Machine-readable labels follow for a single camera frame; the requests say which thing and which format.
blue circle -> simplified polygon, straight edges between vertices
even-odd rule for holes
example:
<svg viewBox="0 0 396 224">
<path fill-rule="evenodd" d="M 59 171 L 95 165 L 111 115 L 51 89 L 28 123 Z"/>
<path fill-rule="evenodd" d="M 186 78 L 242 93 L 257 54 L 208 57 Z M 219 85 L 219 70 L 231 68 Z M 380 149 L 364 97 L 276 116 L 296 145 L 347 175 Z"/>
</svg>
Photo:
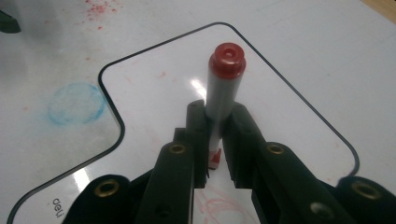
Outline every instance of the blue circle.
<svg viewBox="0 0 396 224">
<path fill-rule="evenodd" d="M 49 103 L 49 119 L 58 125 L 84 124 L 97 120 L 105 109 L 105 99 L 91 84 L 72 83 L 55 92 Z"/>
</svg>

dry erase marker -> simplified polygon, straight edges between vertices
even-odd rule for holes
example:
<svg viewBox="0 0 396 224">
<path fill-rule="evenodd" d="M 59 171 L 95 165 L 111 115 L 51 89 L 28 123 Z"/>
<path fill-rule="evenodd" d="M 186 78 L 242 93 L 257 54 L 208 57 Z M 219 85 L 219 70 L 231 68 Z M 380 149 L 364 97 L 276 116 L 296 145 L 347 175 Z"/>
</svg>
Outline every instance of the dry erase marker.
<svg viewBox="0 0 396 224">
<path fill-rule="evenodd" d="M 217 46 L 209 59 L 205 113 L 211 122 L 210 161 L 218 152 L 223 124 L 231 114 L 245 67 L 244 51 L 234 43 Z"/>
</svg>

gray marker barrel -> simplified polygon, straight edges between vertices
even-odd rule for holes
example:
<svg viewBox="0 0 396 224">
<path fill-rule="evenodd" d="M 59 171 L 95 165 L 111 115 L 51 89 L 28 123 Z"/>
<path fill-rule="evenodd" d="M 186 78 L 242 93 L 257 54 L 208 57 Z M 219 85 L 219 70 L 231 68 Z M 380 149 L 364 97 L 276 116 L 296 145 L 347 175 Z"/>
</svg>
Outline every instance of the gray marker barrel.
<svg viewBox="0 0 396 224">
<path fill-rule="evenodd" d="M 216 47 L 209 60 L 206 116 L 211 121 L 209 159 L 218 151 L 223 122 L 230 116 L 246 68 L 245 53 L 234 43 Z"/>
</svg>

red marker cap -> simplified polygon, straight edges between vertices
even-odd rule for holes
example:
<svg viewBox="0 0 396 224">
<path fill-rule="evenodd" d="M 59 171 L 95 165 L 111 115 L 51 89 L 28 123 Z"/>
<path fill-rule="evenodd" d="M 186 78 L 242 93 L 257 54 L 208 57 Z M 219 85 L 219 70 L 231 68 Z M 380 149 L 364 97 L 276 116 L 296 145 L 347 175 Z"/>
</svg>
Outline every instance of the red marker cap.
<svg viewBox="0 0 396 224">
<path fill-rule="evenodd" d="M 234 43 L 218 45 L 209 59 L 209 68 L 218 77 L 233 79 L 241 76 L 247 62 L 241 47 Z"/>
</svg>

black border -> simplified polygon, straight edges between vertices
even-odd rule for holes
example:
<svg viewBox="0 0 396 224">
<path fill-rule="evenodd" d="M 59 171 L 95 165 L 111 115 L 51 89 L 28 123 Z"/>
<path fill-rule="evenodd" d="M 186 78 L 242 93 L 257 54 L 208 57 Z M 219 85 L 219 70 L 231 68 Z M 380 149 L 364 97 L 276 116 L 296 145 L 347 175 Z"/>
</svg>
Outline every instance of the black border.
<svg viewBox="0 0 396 224">
<path fill-rule="evenodd" d="M 99 160 L 99 159 L 101 159 L 102 157 L 104 157 L 105 155 L 107 155 L 107 154 L 109 154 L 111 151 L 113 151 L 114 149 L 116 149 L 116 147 L 120 144 L 120 142 L 122 141 L 122 139 L 123 139 L 123 137 L 124 137 L 124 135 L 125 135 L 125 125 L 124 125 L 124 122 L 123 122 L 123 120 L 122 120 L 122 118 L 121 118 L 121 116 L 120 116 L 120 114 L 119 114 L 119 112 L 118 112 L 118 110 L 117 110 L 117 108 L 114 106 L 114 103 L 113 103 L 113 101 L 111 100 L 111 97 L 110 97 L 110 95 L 108 94 L 108 92 L 107 92 L 107 90 L 106 90 L 106 88 L 105 88 L 105 85 L 103 84 L 103 81 L 102 81 L 102 75 L 103 75 L 103 73 L 105 72 L 105 70 L 109 67 L 109 66 L 111 66 L 111 65 L 114 65 L 114 64 L 116 64 L 116 63 L 120 63 L 120 62 L 122 62 L 122 61 L 124 61 L 124 60 L 127 60 L 127 59 L 130 59 L 130 58 L 132 58 L 132 57 L 134 57 L 134 56 L 136 56 L 136 55 L 139 55 L 139 54 L 141 54 L 141 53 L 144 53 L 144 52 L 146 52 L 146 51 L 149 51 L 149 50 L 151 50 L 151 49 L 155 49 L 155 48 L 158 48 L 159 46 L 162 46 L 162 45 L 165 45 L 165 44 L 167 44 L 167 43 L 169 43 L 169 42 L 172 42 L 172 41 L 175 41 L 175 40 L 177 40 L 177 39 L 180 39 L 180 38 L 182 38 L 182 37 L 184 37 L 184 36 L 186 36 L 186 35 L 191 35 L 191 34 L 193 34 L 193 33 L 196 33 L 196 32 L 198 32 L 198 31 L 201 31 L 201 30 L 204 30 L 205 28 L 208 28 L 208 27 L 210 27 L 210 26 L 214 26 L 214 25 L 225 25 L 225 26 L 228 26 L 228 27 L 230 27 L 231 29 L 233 29 L 238 35 L 239 35 L 239 37 L 241 37 L 253 50 L 254 50 L 254 52 L 256 52 L 261 58 L 262 58 L 262 60 L 263 61 L 265 61 L 267 64 L 268 64 L 268 66 L 270 66 L 271 67 L 271 69 L 273 69 L 274 70 L 274 72 L 276 72 L 276 74 L 300 97 L 300 99 L 302 99 L 304 102 L 305 102 L 305 104 L 306 105 L 308 105 L 309 106 L 309 108 L 311 108 L 312 109 L 312 111 L 314 111 L 314 113 L 315 114 L 317 114 L 318 115 L 318 117 L 321 119 L 321 120 L 323 120 L 323 122 L 341 139 L 341 141 L 343 141 L 344 142 L 344 144 L 346 144 L 346 146 L 349 148 L 349 150 L 351 151 L 351 153 L 352 153 L 352 155 L 353 155 L 353 157 L 354 157 L 354 160 L 355 160 L 355 165 L 354 165 L 354 167 L 353 167 L 353 169 L 352 169 L 352 171 L 348 174 L 348 175 L 355 175 L 358 171 L 359 171 L 359 168 L 360 168 L 360 160 L 359 160 L 359 155 L 358 155 L 358 153 L 357 153 L 357 151 L 356 151 L 356 149 L 345 139 L 345 137 L 343 136 L 343 135 L 341 135 L 330 123 L 329 123 L 329 121 L 327 121 L 311 104 L 309 104 L 309 102 L 268 62 L 268 60 L 266 60 L 249 42 L 248 42 L 248 40 L 247 39 L 245 39 L 233 26 L 231 26 L 230 24 L 228 24 L 228 23 L 226 23 L 226 22 L 221 22 L 221 21 L 218 21 L 218 22 L 213 22 L 213 23 L 210 23 L 210 24 L 208 24 L 208 25 L 206 25 L 206 26 L 203 26 L 203 27 L 201 27 L 201 28 L 198 28 L 198 29 L 196 29 L 196 30 L 193 30 L 193 31 L 190 31 L 190 32 L 187 32 L 186 34 L 184 34 L 184 35 L 179 35 L 179 36 L 177 36 L 177 37 L 174 37 L 174 38 L 172 38 L 172 39 L 169 39 L 169 40 L 166 40 L 166 41 L 164 41 L 164 42 L 162 42 L 162 43 L 160 43 L 160 44 L 157 44 L 157 45 L 154 45 L 154 46 L 152 46 L 152 47 L 150 47 L 150 48 L 147 48 L 147 49 L 143 49 L 143 50 L 140 50 L 140 51 L 138 51 L 137 53 L 134 53 L 134 54 L 131 54 L 131 55 L 129 55 L 129 56 L 126 56 L 126 57 L 124 57 L 124 58 L 121 58 L 121 59 L 119 59 L 119 60 L 116 60 L 115 62 L 113 62 L 113 63 L 109 63 L 109 64 L 107 64 L 105 67 L 103 67 L 102 68 L 102 70 L 100 71 L 100 73 L 99 73 L 99 77 L 98 77 L 98 81 L 99 81 L 99 86 L 100 86 L 100 88 L 101 88 L 101 90 L 102 90 L 102 92 L 103 92 L 103 94 L 105 95 L 105 97 L 106 97 L 106 99 L 107 99 L 107 102 L 108 102 L 108 105 L 110 106 L 110 108 L 112 109 L 112 112 L 113 112 L 113 114 L 114 114 L 114 116 L 116 117 L 116 119 L 117 119 L 117 122 L 119 123 L 119 125 L 120 125 L 120 137 L 119 137 L 119 139 L 117 140 L 117 142 L 112 146 L 112 147 L 110 147 L 109 149 L 107 149 L 107 150 L 105 150 L 105 151 L 103 151 L 103 152 L 101 152 L 100 154 L 98 154 L 98 155 L 96 155 L 96 156 L 94 156 L 94 157 L 92 157 L 91 159 L 89 159 L 89 160 L 87 160 L 87 161 L 84 161 L 82 164 L 80 164 L 80 165 L 78 165 L 78 166 L 76 166 L 76 167 L 74 167 L 74 168 L 72 168 L 72 169 L 70 169 L 70 170 L 68 170 L 68 171 L 66 171 L 65 173 L 63 173 L 63 174 L 61 174 L 61 175 L 58 175 L 58 176 L 56 176 L 55 178 L 52 178 L 50 181 L 48 181 L 48 182 L 46 182 L 46 183 L 44 183 L 43 185 L 40 185 L 40 186 L 38 186 L 37 188 L 35 188 L 35 189 L 32 189 L 32 190 L 30 190 L 29 192 L 27 192 L 25 195 L 23 195 L 18 201 L 17 201 L 17 203 L 14 205 L 14 207 L 12 208 L 12 210 L 11 210 L 11 212 L 10 212 L 10 214 L 9 214 L 9 216 L 8 216 L 8 219 L 7 219 L 7 224 L 11 224 L 11 223 L 13 223 L 13 220 L 14 220 L 14 217 L 15 217 L 15 215 L 17 214 L 17 212 L 18 212 L 18 210 L 19 210 L 19 208 L 20 208 L 20 206 L 28 199 L 28 198 L 30 198 L 32 195 L 34 195 L 34 194 L 36 194 L 37 192 L 39 192 L 40 190 L 42 190 L 42 189 L 44 189 L 44 188 L 46 188 L 46 187 L 48 187 L 48 186 L 50 186 L 50 185 L 52 185 L 52 184 L 54 184 L 54 183 L 56 183 L 56 182 L 58 182 L 59 180 L 61 180 L 61 179 L 63 179 L 64 177 L 66 177 L 66 176 L 68 176 L 68 175 L 71 175 L 71 174 L 73 174 L 75 171 L 77 171 L 77 170 L 79 170 L 79 169 L 81 169 L 81 168 L 83 168 L 83 167 L 85 167 L 85 166 L 87 166 L 87 165 L 89 165 L 89 164 L 91 164 L 92 162 L 94 162 L 94 161 L 97 161 L 97 160 Z"/>
</svg>

